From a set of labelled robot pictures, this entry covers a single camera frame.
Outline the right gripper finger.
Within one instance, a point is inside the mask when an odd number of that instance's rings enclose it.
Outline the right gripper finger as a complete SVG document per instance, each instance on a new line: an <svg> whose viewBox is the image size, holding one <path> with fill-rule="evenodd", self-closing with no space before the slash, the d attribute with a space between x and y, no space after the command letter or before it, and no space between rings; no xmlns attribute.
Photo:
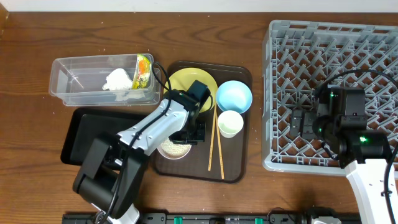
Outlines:
<svg viewBox="0 0 398 224"><path fill-rule="evenodd" d="M290 135L299 136L303 125L303 110L294 109L290 115Z"/></svg>
<svg viewBox="0 0 398 224"><path fill-rule="evenodd" d="M316 135L313 131L313 123L316 120L316 114L313 111L304 113L302 137L304 139L316 139Z"/></svg>

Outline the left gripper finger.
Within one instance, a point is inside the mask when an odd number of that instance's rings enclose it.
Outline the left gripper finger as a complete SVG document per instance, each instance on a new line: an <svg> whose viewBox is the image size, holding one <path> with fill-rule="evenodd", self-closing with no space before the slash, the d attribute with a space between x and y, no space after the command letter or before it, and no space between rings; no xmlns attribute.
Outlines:
<svg viewBox="0 0 398 224"><path fill-rule="evenodd" d="M195 123L190 124L189 143L197 145L199 142L205 141L206 123L197 120Z"/></svg>
<svg viewBox="0 0 398 224"><path fill-rule="evenodd" d="M176 132L169 136L169 139L174 144L190 144L189 135L187 132Z"/></svg>

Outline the white cup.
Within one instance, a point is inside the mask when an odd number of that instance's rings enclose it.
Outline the white cup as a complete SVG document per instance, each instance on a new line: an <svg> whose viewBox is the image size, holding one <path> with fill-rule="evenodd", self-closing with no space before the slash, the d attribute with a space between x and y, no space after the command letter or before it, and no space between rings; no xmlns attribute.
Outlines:
<svg viewBox="0 0 398 224"><path fill-rule="evenodd" d="M243 129L243 126L243 117L238 112L228 110L218 116L218 127L225 138L233 138Z"/></svg>

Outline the green yellow snack wrapper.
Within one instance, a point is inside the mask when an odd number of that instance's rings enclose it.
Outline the green yellow snack wrapper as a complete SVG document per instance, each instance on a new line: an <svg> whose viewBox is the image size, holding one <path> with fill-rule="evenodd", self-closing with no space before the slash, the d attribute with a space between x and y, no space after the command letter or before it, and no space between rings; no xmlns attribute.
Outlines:
<svg viewBox="0 0 398 224"><path fill-rule="evenodd" d="M142 55L137 55L136 70L132 80L132 89L144 89L147 87L151 71L150 60Z"/></svg>

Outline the white tissue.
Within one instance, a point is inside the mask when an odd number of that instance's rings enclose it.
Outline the white tissue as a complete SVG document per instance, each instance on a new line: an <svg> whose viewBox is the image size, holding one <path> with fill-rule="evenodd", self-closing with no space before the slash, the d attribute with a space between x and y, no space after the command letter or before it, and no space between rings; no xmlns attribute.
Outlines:
<svg viewBox="0 0 398 224"><path fill-rule="evenodd" d="M103 90L118 91L130 90L133 82L123 68L113 70L107 77L106 83L102 86Z"/></svg>

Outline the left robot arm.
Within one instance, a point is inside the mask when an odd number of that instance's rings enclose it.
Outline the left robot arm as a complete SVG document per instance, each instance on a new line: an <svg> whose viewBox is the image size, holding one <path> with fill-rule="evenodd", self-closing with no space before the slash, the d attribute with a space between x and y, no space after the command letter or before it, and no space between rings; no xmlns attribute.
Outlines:
<svg viewBox="0 0 398 224"><path fill-rule="evenodd" d="M207 88L169 90L159 107L131 128L94 138L73 183L73 191L99 209L94 223L135 223L138 195L151 154L166 140L196 145L205 125L197 117Z"/></svg>

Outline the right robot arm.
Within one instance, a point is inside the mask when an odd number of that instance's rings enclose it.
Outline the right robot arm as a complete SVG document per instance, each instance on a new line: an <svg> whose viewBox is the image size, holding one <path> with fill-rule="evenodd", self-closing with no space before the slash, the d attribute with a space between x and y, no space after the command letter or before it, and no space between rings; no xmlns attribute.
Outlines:
<svg viewBox="0 0 398 224"><path fill-rule="evenodd" d="M397 150L383 132L367 128L365 102L320 104L320 113L290 115L291 135L317 139L339 162L356 198L362 223L397 223L397 189L392 163Z"/></svg>

